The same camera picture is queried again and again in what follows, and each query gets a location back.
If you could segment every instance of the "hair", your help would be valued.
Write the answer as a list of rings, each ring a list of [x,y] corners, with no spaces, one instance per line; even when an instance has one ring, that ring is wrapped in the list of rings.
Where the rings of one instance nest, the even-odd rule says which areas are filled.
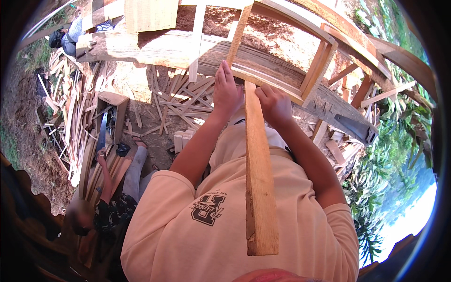
[[[60,48],[61,47],[61,39],[65,33],[61,31],[61,28],[57,31],[52,32],[49,36],[49,46],[50,48]]]

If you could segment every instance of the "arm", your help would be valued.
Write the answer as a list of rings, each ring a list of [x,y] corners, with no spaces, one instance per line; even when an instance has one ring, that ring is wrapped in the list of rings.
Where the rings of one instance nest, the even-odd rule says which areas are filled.
[[[243,103],[243,89],[237,89],[225,60],[215,75],[215,109],[172,163],[170,171],[186,177],[195,186],[207,167],[219,133]]]
[[[97,153],[97,161],[102,167],[103,174],[103,189],[102,195],[100,195],[100,199],[105,201],[106,204],[109,204],[112,197],[111,192],[113,191],[113,180],[111,179],[110,172],[108,171],[105,157],[103,155],[100,155],[100,152],[102,152],[102,150]]]
[[[345,203],[345,194],[329,161],[291,116],[288,95],[267,84],[255,90],[260,99],[265,120],[281,135],[313,182],[316,200],[324,209],[335,203]]]

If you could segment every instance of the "leg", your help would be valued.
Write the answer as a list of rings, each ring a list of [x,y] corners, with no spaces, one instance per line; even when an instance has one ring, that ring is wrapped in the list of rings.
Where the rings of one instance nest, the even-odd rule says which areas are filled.
[[[143,169],[144,162],[147,158],[147,147],[145,147],[145,144],[142,142],[136,143],[138,145],[138,150],[132,163],[127,169],[127,172],[125,173],[122,193],[132,196],[136,202],[139,202],[139,180],[141,170]]]

